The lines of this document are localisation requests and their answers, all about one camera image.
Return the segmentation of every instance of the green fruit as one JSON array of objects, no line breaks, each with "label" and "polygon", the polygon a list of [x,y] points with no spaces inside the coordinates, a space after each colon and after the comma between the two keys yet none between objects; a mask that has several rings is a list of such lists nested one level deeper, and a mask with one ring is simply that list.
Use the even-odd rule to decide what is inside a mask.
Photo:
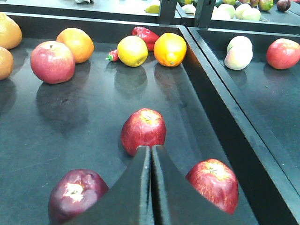
[{"label": "green fruit", "polygon": [[216,0],[215,6],[219,7],[221,4],[223,4],[223,0]]},{"label": "green fruit", "polygon": [[230,18],[233,19],[234,18],[234,13],[235,13],[235,9],[233,7],[233,5],[229,5],[229,4],[221,4],[218,7],[218,10],[222,10],[226,13],[228,13],[230,15]]},{"label": "green fruit", "polygon": [[223,0],[223,3],[234,6],[235,0]]},{"label": "green fruit", "polygon": [[177,0],[181,6],[192,4],[192,0]]},{"label": "green fruit", "polygon": [[235,18],[237,19],[242,19],[243,18],[243,13],[247,10],[247,9],[250,9],[251,6],[247,3],[244,3],[244,4],[241,4],[240,6],[238,6],[236,9],[235,9]]},{"label": "green fruit", "polygon": [[155,0],[155,1],[152,1],[151,4],[148,5],[148,7],[145,9],[145,12],[158,14],[159,8],[160,8],[160,1]]},{"label": "green fruit", "polygon": [[259,0],[258,2],[258,8],[261,11],[269,11],[273,6],[273,0]]},{"label": "green fruit", "polygon": [[243,12],[242,19],[259,21],[261,19],[261,12],[257,8],[246,9]]}]

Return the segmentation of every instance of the yellow lemon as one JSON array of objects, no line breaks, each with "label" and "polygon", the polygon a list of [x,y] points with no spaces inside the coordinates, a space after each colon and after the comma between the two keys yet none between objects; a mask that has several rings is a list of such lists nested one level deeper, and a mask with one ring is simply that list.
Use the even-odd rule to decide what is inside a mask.
[{"label": "yellow lemon", "polygon": [[123,38],[118,43],[117,51],[119,59],[129,67],[138,67],[148,57],[146,43],[134,35]]}]

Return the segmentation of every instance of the pale green apple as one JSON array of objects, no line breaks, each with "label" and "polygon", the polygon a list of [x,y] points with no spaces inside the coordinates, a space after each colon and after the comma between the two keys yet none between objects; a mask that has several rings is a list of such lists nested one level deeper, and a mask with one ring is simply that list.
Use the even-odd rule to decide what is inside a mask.
[{"label": "pale green apple", "polygon": [[243,18],[243,12],[247,9],[250,9],[251,6],[247,3],[241,4],[239,5],[236,9],[235,9],[235,18],[241,20]]},{"label": "pale green apple", "polygon": [[233,5],[229,5],[229,4],[221,4],[218,7],[218,10],[222,10],[226,13],[228,13],[230,15],[230,18],[233,19],[234,18],[234,14],[235,14],[235,9]]},{"label": "pale green apple", "polygon": [[242,14],[242,19],[259,21],[261,19],[261,12],[257,8],[246,9]]},{"label": "pale green apple", "polygon": [[224,64],[230,69],[241,70],[249,65],[253,57],[253,52],[249,48],[240,46],[232,47],[227,53]]}]

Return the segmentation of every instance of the lemon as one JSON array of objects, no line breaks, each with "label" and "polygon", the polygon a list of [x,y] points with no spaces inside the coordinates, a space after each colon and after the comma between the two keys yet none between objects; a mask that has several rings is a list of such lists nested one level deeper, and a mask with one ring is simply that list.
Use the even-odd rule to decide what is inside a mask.
[{"label": "lemon", "polygon": [[152,1],[148,7],[145,9],[146,13],[159,13],[159,7],[160,7],[160,1],[159,0],[154,0]]},{"label": "lemon", "polygon": [[117,46],[119,59],[129,67],[138,67],[148,57],[146,43],[138,36],[130,35],[123,38]]}]

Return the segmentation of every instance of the gray surface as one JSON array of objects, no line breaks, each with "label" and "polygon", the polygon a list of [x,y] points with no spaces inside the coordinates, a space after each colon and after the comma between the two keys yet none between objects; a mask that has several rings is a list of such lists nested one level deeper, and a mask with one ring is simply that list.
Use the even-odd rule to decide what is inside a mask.
[{"label": "gray surface", "polygon": [[[12,50],[13,74],[0,83],[2,225],[45,224],[50,191],[71,169],[95,170],[111,187],[131,159],[120,130],[142,107],[163,114],[165,146],[182,174],[208,157],[228,163],[183,66],[163,67],[150,54],[142,66],[130,68],[104,60],[116,44],[96,43],[71,81],[47,85],[34,76],[29,60],[42,41],[24,38]],[[240,193],[238,214],[255,221],[245,214],[250,208]]]}]

